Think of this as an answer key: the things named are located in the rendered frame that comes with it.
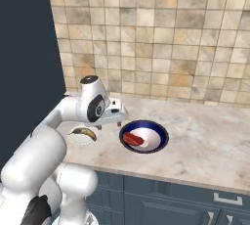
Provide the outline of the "small white plate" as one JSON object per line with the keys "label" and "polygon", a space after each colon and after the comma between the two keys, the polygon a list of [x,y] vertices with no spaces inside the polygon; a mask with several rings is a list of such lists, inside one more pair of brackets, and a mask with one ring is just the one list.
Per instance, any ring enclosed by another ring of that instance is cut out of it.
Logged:
{"label": "small white plate", "polygon": [[96,127],[86,127],[83,125],[72,128],[67,133],[70,143],[77,146],[86,146],[98,140],[99,130]]}

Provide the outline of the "yellow brown banana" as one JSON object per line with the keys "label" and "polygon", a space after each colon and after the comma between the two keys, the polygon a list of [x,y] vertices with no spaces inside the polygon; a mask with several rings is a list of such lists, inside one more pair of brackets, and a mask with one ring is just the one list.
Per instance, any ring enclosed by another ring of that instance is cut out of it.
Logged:
{"label": "yellow brown banana", "polygon": [[95,134],[95,132],[87,127],[75,127],[73,130],[71,130],[68,133],[68,136],[70,136],[74,141],[81,142],[81,143],[97,141],[97,135]]}

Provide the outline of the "blue grey cupboard door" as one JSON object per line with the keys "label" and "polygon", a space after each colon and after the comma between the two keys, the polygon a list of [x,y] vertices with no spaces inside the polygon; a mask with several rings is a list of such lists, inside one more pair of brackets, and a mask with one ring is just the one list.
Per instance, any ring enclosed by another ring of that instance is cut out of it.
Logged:
{"label": "blue grey cupboard door", "polygon": [[143,197],[126,193],[125,225],[207,225],[207,212],[214,212],[215,225],[220,211],[202,204]]}
{"label": "blue grey cupboard door", "polygon": [[250,225],[250,210],[222,209],[217,225],[228,225],[227,215],[233,216],[231,225]]}

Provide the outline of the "blue grey cupboard panel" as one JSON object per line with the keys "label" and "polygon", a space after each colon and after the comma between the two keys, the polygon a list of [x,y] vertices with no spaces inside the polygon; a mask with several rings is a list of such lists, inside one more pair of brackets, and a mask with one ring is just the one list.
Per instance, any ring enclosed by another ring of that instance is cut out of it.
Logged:
{"label": "blue grey cupboard panel", "polygon": [[101,171],[97,174],[98,187],[87,198],[90,211],[100,225],[124,225],[123,176]]}

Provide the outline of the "blue grey drawer front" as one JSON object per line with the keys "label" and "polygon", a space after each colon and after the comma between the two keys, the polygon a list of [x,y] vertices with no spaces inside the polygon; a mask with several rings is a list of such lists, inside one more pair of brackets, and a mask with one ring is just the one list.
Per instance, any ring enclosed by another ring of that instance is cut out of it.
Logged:
{"label": "blue grey drawer front", "polygon": [[[124,177],[124,190],[130,194],[147,197],[157,197],[162,199],[173,198],[197,203],[226,206],[241,210],[250,210],[250,196],[133,176]],[[235,200],[237,197],[242,197],[243,206],[215,202],[213,196],[214,193],[218,193],[221,198],[232,200]]]}

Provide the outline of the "dark navy tall cabinet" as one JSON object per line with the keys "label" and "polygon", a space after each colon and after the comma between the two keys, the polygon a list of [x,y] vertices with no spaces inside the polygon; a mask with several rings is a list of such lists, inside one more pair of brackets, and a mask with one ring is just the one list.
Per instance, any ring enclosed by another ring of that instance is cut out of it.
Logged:
{"label": "dark navy tall cabinet", "polygon": [[50,0],[0,0],[0,169],[64,93]]}

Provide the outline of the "blue rimmed white bowl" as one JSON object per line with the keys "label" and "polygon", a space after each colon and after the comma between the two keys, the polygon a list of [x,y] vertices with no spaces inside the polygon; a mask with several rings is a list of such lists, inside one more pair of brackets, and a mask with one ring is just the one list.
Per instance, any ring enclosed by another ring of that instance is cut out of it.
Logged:
{"label": "blue rimmed white bowl", "polygon": [[[131,146],[123,141],[123,134],[129,132],[143,138],[140,146]],[[128,150],[138,154],[153,154],[166,147],[169,141],[167,130],[151,120],[135,120],[124,125],[119,132],[121,144]]]}

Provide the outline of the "red steak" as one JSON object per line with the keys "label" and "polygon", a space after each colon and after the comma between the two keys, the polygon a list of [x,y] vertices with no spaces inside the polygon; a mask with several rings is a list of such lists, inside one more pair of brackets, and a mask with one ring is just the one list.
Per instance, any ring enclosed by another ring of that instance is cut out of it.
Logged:
{"label": "red steak", "polygon": [[126,132],[123,134],[123,141],[131,146],[140,146],[145,140],[132,133]]}

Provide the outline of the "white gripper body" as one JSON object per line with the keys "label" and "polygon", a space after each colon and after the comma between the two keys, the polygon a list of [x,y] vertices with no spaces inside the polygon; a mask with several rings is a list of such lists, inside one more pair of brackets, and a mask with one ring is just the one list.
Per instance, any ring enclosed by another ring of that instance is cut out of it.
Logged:
{"label": "white gripper body", "polygon": [[98,119],[98,125],[122,122],[128,118],[128,111],[120,99],[111,99],[110,104],[105,108],[104,113]]}

